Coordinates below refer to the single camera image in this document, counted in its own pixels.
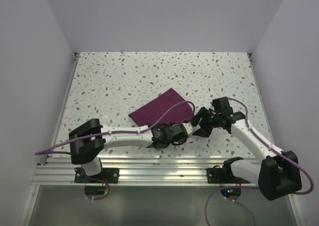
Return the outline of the purple cloth mat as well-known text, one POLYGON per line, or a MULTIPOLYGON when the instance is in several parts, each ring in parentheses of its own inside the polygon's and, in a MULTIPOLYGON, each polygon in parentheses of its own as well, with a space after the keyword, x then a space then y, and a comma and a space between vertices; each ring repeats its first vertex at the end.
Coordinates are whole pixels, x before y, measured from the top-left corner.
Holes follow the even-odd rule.
MULTIPOLYGON (((138 125, 150 125, 155 123, 169 108, 185 99, 170 88, 154 100, 140 107, 129 114, 129 117, 138 125)), ((182 123, 184 120, 191 121, 194 118, 193 109, 188 103, 180 104, 170 110, 160 121, 159 124, 170 122, 182 123)))

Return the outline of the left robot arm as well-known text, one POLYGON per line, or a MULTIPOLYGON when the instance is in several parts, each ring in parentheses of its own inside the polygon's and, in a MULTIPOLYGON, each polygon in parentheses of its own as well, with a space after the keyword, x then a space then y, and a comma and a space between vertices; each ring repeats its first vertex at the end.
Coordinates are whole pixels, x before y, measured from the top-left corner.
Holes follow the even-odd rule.
POLYGON ((98 154, 107 148, 136 146, 141 148, 167 148, 184 143, 191 135, 191 123, 144 125, 135 128, 106 127, 97 118, 91 119, 69 133, 71 163, 79 165, 90 181, 102 180, 104 171, 98 154))

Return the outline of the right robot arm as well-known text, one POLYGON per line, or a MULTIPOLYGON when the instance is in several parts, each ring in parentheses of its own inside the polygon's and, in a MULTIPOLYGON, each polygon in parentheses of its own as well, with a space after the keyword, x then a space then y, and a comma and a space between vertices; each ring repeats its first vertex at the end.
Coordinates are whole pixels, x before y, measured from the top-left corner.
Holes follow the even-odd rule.
POLYGON ((302 188, 297 156, 273 145, 249 125, 242 112, 233 112, 231 107, 215 111, 202 107, 191 124, 199 126, 193 135, 200 137, 209 137, 215 128, 226 130, 241 141, 259 162, 253 164, 242 157, 230 158, 224 161, 222 168, 212 170, 213 176, 227 183, 236 183, 240 179, 253 183, 270 201, 302 188))

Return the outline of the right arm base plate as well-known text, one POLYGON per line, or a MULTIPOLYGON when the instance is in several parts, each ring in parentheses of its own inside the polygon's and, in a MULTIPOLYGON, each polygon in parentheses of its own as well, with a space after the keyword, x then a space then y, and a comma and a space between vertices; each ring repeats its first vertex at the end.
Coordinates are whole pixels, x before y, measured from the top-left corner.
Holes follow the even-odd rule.
POLYGON ((222 168, 206 168, 208 184, 250 184, 249 181, 233 176, 227 176, 222 168))

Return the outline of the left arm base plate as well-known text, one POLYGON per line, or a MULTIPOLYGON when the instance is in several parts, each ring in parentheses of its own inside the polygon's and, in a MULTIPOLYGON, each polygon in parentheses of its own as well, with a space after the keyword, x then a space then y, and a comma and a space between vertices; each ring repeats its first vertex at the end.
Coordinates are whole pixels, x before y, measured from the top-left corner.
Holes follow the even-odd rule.
POLYGON ((119 168, 102 168, 101 173, 94 176, 86 176, 82 167, 75 168, 75 183, 109 183, 117 184, 119 180, 119 168))

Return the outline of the aluminium rail frame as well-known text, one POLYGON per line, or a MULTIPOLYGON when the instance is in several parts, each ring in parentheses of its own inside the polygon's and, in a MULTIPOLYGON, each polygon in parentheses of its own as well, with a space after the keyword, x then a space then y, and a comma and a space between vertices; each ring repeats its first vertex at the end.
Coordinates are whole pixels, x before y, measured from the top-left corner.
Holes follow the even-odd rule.
MULTIPOLYGON (((245 52, 80 52, 54 141, 90 118, 111 126, 134 127, 129 113, 173 88, 199 108, 229 96, 251 123, 272 138, 245 52)), ((110 195, 90 202, 84 184, 76 184, 75 167, 60 148, 37 166, 22 215, 22 226, 298 226, 295 198, 266 200, 259 191, 243 190, 240 204, 215 194, 206 168, 253 154, 226 131, 193 137, 167 149, 105 149, 105 167, 119 168, 110 195)))

